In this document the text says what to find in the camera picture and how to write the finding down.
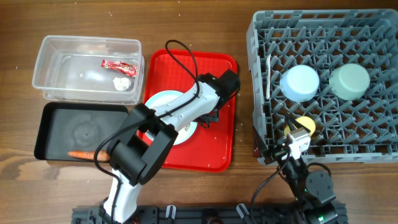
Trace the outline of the yellow cup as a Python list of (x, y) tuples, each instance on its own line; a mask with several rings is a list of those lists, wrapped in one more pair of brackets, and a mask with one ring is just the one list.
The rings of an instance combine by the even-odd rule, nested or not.
[(312, 118), (310, 118), (308, 116), (301, 116), (301, 117), (296, 118), (295, 120), (310, 130), (310, 132), (309, 132), (310, 137), (314, 134), (316, 125)]

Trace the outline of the light blue plate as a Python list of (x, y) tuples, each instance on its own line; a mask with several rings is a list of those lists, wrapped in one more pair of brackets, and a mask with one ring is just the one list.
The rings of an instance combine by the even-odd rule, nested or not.
[[(171, 102), (172, 100), (178, 98), (180, 95), (182, 95), (182, 92), (176, 91), (176, 90), (165, 90), (161, 91), (159, 93), (154, 94), (152, 97), (150, 97), (145, 105), (152, 109), (153, 107), (164, 105), (166, 103)], [(174, 142), (174, 146), (179, 145), (185, 141), (187, 141), (189, 138), (192, 137), (194, 132), (196, 131), (196, 128), (198, 126), (197, 122), (191, 122), (190, 123), (190, 129), (188, 131), (185, 131), (183, 128), (178, 132), (178, 136)]]

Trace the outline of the light blue bowl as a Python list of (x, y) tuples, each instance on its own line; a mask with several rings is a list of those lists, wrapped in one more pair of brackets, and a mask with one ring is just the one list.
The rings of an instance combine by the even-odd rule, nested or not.
[(284, 72), (280, 79), (283, 95), (294, 102), (311, 100), (320, 85), (318, 73), (308, 65), (296, 65)]

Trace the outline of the white plastic spoon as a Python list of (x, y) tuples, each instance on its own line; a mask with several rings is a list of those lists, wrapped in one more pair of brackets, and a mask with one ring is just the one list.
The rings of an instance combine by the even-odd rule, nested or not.
[(267, 85), (266, 85), (266, 99), (269, 100), (271, 96), (271, 54), (266, 58), (267, 67)]

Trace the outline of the green bowl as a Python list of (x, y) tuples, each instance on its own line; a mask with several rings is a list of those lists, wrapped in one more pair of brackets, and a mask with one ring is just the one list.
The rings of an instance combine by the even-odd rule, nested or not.
[(357, 100), (370, 85), (367, 70), (355, 63), (348, 63), (332, 71), (329, 78), (332, 92), (343, 100)]

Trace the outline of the red candy wrapper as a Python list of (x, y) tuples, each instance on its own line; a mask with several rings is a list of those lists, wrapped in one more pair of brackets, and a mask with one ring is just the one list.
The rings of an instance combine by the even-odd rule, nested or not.
[(121, 61), (112, 62), (109, 60), (103, 60), (101, 66), (108, 70), (115, 70), (121, 72), (129, 77), (135, 77), (137, 75), (137, 66), (125, 62)]

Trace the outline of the white tissue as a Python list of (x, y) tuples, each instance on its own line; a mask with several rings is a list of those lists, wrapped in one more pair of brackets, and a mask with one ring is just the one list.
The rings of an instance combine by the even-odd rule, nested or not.
[(113, 84), (117, 91), (126, 91), (130, 88), (132, 83), (128, 78), (116, 77), (113, 79)]

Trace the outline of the orange carrot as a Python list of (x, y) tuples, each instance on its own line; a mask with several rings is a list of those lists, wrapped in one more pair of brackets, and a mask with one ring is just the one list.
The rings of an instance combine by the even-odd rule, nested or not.
[[(69, 151), (68, 155), (76, 159), (93, 161), (95, 158), (95, 151)], [(108, 162), (110, 160), (110, 156), (104, 151), (100, 151), (96, 158), (98, 162)]]

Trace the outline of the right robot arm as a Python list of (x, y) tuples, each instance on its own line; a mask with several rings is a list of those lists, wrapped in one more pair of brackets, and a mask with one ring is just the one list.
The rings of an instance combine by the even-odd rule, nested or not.
[(330, 169), (319, 162), (306, 164), (302, 153), (310, 147), (310, 130), (286, 115), (290, 128), (285, 141), (263, 152), (265, 163), (278, 163), (276, 171), (255, 191), (250, 203), (250, 217), (254, 221), (254, 202), (259, 192), (275, 176), (282, 176), (294, 197), (298, 218), (304, 223), (331, 223), (338, 218), (332, 203), (336, 198)]

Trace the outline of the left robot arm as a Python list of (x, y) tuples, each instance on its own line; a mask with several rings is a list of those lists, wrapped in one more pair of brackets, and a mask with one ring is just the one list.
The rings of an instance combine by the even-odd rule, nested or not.
[(176, 99), (148, 108), (138, 104), (121, 128), (96, 149), (105, 147), (113, 177), (109, 197), (100, 206), (106, 223), (125, 223), (135, 214), (137, 197), (167, 158), (178, 132), (191, 122), (204, 121), (220, 110), (240, 89), (237, 73), (227, 70), (220, 77), (199, 75), (195, 84)]

